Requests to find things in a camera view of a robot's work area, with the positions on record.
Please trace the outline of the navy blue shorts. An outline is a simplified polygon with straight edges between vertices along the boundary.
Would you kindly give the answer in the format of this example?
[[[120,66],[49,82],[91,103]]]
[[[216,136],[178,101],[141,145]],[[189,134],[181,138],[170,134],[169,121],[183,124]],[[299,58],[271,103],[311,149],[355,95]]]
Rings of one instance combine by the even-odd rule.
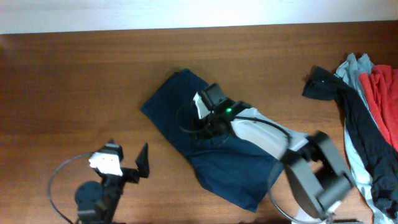
[[[182,130],[189,127],[193,116],[185,105],[207,86],[187,68],[175,72],[141,106],[141,111],[192,165],[204,189],[256,212],[267,186],[276,180],[272,169],[280,174],[282,165],[249,141],[227,135],[195,140]]]

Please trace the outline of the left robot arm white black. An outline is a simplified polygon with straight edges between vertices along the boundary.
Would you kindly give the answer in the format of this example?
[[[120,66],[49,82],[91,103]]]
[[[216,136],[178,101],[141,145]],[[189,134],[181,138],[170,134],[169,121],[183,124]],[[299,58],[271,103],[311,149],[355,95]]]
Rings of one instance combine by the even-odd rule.
[[[138,184],[148,178],[149,146],[144,144],[135,163],[136,168],[122,167],[123,148],[113,141],[91,154],[90,167],[101,177],[100,182],[87,181],[75,192],[80,223],[112,223],[127,183]]]

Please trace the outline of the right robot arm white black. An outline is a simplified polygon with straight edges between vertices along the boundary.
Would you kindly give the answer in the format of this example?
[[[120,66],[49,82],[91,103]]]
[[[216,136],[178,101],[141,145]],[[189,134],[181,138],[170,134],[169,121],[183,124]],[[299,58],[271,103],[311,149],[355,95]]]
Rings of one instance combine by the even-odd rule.
[[[329,136],[283,127],[256,108],[225,100],[217,105],[198,98],[189,103],[203,138],[227,134],[245,140],[277,159],[267,189],[285,171],[299,210],[292,223],[332,223],[336,208],[354,186],[348,166]]]

